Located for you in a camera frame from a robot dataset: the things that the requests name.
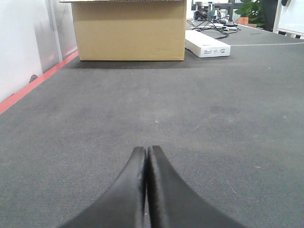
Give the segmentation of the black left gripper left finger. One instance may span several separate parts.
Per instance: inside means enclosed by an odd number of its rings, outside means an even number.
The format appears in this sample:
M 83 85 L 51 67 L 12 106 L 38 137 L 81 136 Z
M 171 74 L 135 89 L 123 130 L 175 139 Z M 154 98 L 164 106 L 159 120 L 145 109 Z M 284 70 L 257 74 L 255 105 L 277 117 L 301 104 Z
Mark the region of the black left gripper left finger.
M 114 183 L 91 206 L 62 228 L 142 228 L 145 209 L 146 149 L 135 147 Z

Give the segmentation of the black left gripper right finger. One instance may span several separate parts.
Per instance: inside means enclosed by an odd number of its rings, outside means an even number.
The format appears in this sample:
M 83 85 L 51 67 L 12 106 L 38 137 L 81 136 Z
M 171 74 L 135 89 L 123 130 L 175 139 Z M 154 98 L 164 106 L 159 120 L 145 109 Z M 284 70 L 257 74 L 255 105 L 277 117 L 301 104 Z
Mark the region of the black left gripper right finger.
M 147 153 L 147 196 L 153 228 L 243 227 L 193 191 L 157 145 Z

